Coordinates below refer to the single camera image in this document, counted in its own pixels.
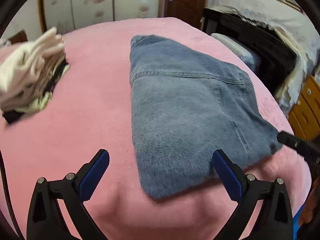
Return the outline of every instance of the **denim jacket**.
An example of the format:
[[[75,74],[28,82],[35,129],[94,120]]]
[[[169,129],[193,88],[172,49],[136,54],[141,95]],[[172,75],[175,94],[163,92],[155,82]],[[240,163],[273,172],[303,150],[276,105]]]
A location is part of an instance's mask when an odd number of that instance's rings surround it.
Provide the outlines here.
[[[245,168],[281,148],[237,66],[155,35],[133,37],[130,61],[132,141],[149,196],[173,195],[214,176],[217,149]]]

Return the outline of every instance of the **silver pin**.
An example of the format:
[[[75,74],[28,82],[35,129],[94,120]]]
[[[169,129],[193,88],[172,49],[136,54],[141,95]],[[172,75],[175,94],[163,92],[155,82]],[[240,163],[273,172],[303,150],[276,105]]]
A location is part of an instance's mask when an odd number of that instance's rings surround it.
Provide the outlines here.
[[[250,181],[253,181],[253,180],[256,179],[256,177],[253,174],[248,174],[247,175],[247,179],[250,180]]]
[[[39,184],[41,184],[42,182],[44,182],[44,178],[43,178],[43,177],[40,177],[40,178],[37,180],[37,182],[38,182]]]
[[[71,179],[73,179],[75,177],[75,174],[74,173],[68,173],[67,175],[66,175],[66,179],[67,180],[71,180]]]
[[[283,179],[281,179],[281,178],[278,178],[277,179],[277,182],[281,185],[281,184],[284,184],[284,181],[283,181]]]

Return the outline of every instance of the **wooden drawer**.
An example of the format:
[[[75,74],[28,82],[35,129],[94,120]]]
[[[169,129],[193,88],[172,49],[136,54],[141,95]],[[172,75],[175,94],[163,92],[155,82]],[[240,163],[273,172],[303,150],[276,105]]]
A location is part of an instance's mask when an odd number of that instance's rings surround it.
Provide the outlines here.
[[[307,80],[301,94],[316,116],[318,123],[320,123],[320,88],[313,77]]]
[[[297,104],[292,108],[292,111],[307,140],[312,140],[320,133],[320,126],[317,119],[302,95],[299,96]]]
[[[288,121],[289,124],[292,127],[292,130],[294,132],[294,135],[297,136],[300,139],[306,140],[306,135],[304,134],[301,125],[298,122],[297,117],[294,115],[293,111],[290,111],[288,115]]]

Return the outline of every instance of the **wooden door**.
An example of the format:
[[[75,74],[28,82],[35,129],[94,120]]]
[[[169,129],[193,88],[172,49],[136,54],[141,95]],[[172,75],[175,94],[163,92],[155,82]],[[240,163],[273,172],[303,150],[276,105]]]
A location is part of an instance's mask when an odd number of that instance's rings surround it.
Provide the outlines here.
[[[199,28],[205,0],[166,0],[165,17],[175,17]]]

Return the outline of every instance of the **pink blanket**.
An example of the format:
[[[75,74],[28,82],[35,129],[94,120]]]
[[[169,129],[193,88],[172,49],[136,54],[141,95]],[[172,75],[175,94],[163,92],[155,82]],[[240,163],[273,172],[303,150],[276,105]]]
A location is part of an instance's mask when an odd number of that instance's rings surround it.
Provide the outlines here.
[[[292,132],[253,72],[222,43],[180,20],[132,19],[74,31],[64,36],[71,69],[56,86],[47,108],[10,127],[0,121],[0,147],[12,205],[24,234],[36,180],[62,179],[76,172],[100,148],[110,153],[110,166],[85,206],[111,240],[210,240],[235,209],[236,203],[221,184],[200,187],[163,202],[148,198],[141,189],[131,141],[129,84],[130,40],[137,34],[171,38],[237,65],[254,84],[261,115],[278,130]],[[246,173],[269,181],[283,178],[293,215],[310,189],[308,166],[287,147]],[[9,218],[5,206],[0,194],[0,209]],[[260,203],[243,237],[252,229],[259,207]],[[61,209],[72,234],[78,236],[65,207]]]

